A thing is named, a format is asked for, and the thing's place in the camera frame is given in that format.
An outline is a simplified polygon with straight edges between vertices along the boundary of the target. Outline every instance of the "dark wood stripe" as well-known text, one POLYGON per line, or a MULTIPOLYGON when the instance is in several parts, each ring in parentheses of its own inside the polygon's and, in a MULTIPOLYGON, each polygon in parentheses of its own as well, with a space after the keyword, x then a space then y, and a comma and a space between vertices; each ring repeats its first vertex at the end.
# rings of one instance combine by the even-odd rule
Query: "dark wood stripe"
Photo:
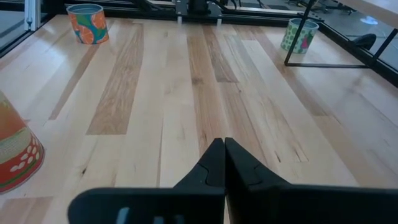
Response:
POLYGON ((65 89, 63 89, 63 92, 61 94, 60 99, 58 100, 58 103, 55 105, 55 108, 53 109, 49 120, 55 120, 58 115, 60 114, 63 106, 67 102, 70 94, 72 93, 73 89, 75 89, 76 84, 79 82, 80 78, 83 76, 88 64, 90 64, 91 59, 93 59, 94 54, 98 50, 100 45, 92 45, 86 52, 86 54, 83 56, 82 60, 79 62, 77 65, 77 68, 75 72, 73 73, 72 77, 69 79, 69 82, 67 83, 65 89))
POLYGON ((216 80, 218 82, 238 82, 238 79, 235 77, 234 72, 221 51, 220 44, 217 41, 216 35, 213 33, 212 26, 203 26, 203 32, 205 33, 207 49, 210 53, 211 64, 213 65, 216 80))
POLYGON ((226 121, 204 37, 188 36, 187 42, 199 150, 202 155, 214 138, 226 137, 226 121))
POLYGON ((126 134, 127 132, 144 56, 143 26, 142 24, 133 26, 138 26, 136 33, 116 59, 86 134, 126 134))
POLYGON ((304 107, 314 116, 329 115, 330 113, 318 104, 320 102, 320 99, 317 99, 318 95, 311 88, 306 88, 304 81, 300 80, 291 68, 284 65, 284 59, 279 55, 278 50, 265 35, 264 31, 261 28, 252 27, 252 33, 304 107))

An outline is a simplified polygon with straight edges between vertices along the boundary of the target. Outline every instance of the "green cup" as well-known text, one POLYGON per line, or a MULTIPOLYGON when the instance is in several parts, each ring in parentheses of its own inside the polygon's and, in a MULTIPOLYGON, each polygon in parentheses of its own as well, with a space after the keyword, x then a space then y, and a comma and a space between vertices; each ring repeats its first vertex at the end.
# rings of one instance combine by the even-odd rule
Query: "green cup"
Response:
MULTIPOLYGON (((282 47, 285 50, 290 49, 294 35, 297 33, 297 29, 299 28, 300 23, 301 19, 297 18, 291 19, 289 21, 284 39, 282 40, 282 43, 280 43, 280 47, 282 47)), ((312 42, 313 37, 315 36, 315 33, 317 33, 318 28, 319 28, 318 24, 311 21, 305 21, 304 27, 301 30, 297 43, 294 46, 293 53, 298 53, 298 54, 307 53, 307 50, 312 42)))

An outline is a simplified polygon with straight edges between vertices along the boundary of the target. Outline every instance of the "floor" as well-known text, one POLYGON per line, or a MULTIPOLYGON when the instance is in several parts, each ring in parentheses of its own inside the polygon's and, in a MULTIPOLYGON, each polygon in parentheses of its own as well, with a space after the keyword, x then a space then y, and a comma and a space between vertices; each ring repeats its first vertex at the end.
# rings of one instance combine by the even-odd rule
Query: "floor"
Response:
MULTIPOLYGON (((250 7, 259 7, 257 0, 241 0, 241 2, 243 5, 248 4, 250 7)), ((285 6, 293 11, 305 10, 304 7, 298 7, 294 3, 289 4, 288 0, 261 0, 261 2, 265 5, 285 6)), ((337 3, 332 2, 331 0, 320 0, 319 2, 323 2, 329 6, 337 6, 337 3)), ((329 9, 327 13, 316 11, 315 14, 324 19, 326 24, 344 34, 351 40, 364 34, 376 34, 376 43, 371 49, 371 52, 374 54, 393 30, 391 26, 381 21, 378 21, 378 25, 369 25, 361 22, 361 19, 366 17, 366 15, 360 12, 353 12, 349 15, 346 11, 329 9)), ((398 36, 396 36, 387 46, 381 55, 381 59, 395 67, 395 69, 398 69, 398 58, 396 55, 398 55, 398 36)))
MULTIPOLYGON (((287 68, 283 28, 108 28, 82 45, 56 16, 0 59, 0 90, 47 150, 0 223, 66 223, 94 187, 172 187, 226 136, 289 182, 398 187, 398 90, 372 70, 287 68)), ((359 63, 321 33, 293 61, 359 63)))

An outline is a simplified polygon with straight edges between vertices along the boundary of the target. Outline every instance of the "glass panel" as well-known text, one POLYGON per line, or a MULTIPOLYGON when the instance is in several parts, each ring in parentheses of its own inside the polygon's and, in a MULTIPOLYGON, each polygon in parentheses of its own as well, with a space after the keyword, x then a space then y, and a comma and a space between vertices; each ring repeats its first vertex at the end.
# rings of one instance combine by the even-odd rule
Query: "glass panel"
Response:
POLYGON ((398 70, 398 35, 391 41, 380 55, 380 59, 398 70))
MULTIPOLYGON (((376 41, 370 48, 375 54, 382 43, 392 32, 393 28, 375 18, 365 15, 359 11, 348 8, 331 0, 319 0, 315 7, 322 5, 325 10, 316 11, 316 14, 325 20, 325 23, 345 35, 350 40, 355 40, 366 34, 374 34, 376 41)), ((381 59, 390 65, 397 65, 398 37, 391 42, 390 46, 381 55, 381 59)))
POLYGON ((24 30, 24 12, 0 11, 0 49, 22 35, 24 30))
POLYGON ((45 10, 44 10, 44 0, 40 0, 40 7, 42 8, 42 10, 41 10, 41 21, 43 22, 43 20, 45 20, 45 17, 46 17, 46 15, 47 15, 47 13, 45 13, 45 10))

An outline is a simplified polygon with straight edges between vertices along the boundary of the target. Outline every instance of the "patterned cup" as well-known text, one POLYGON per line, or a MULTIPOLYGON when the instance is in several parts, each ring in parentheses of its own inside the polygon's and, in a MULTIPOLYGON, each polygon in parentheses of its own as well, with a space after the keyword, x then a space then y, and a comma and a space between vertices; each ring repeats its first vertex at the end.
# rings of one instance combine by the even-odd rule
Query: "patterned cup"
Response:
MULTIPOLYGON (((294 35, 297 32, 297 29, 299 28, 301 19, 291 19, 289 21, 289 24, 287 25, 287 29, 285 32, 284 39, 282 40, 282 43, 280 46, 285 49, 289 50, 290 46, 292 45, 294 35)), ((311 22, 311 21, 305 21, 304 27, 301 30, 301 33, 298 37, 297 43, 294 46, 293 53, 298 53, 298 54, 305 54, 307 53, 307 50, 311 44, 311 41, 313 37, 315 36, 315 33, 317 32, 319 28, 319 25, 311 22)))
POLYGON ((67 7, 67 12, 80 43, 100 44, 109 39, 102 6, 77 4, 67 7))
POLYGON ((0 193, 31 177, 43 158, 43 145, 0 91, 0 193))

